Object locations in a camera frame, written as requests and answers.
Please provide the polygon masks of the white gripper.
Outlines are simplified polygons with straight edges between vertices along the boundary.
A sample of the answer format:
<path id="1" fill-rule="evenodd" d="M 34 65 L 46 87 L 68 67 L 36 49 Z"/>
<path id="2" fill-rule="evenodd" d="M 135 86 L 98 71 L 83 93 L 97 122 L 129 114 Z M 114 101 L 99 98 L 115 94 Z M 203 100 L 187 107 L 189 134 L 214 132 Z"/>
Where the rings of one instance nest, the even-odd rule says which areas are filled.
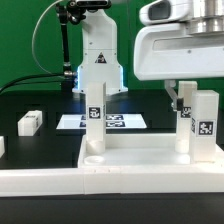
<path id="1" fill-rule="evenodd" d="M 224 0 L 155 0 L 139 11 L 143 28 L 134 45 L 134 74 L 165 80 L 181 111 L 172 79 L 224 77 Z"/>

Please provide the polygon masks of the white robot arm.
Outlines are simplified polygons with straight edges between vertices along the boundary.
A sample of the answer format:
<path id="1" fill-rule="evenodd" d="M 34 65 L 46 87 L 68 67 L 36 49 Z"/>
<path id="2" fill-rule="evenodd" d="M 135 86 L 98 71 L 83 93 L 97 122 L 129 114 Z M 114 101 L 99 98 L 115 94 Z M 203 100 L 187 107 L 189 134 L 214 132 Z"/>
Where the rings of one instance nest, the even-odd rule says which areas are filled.
<path id="1" fill-rule="evenodd" d="M 117 26 L 105 10 L 111 0 L 75 0 L 82 19 L 83 60 L 78 88 L 103 81 L 123 88 L 117 60 Z M 141 81 L 162 80 L 175 110 L 183 107 L 175 82 L 224 77 L 224 0 L 154 0 L 139 11 L 143 28 L 134 40 L 133 71 Z"/>

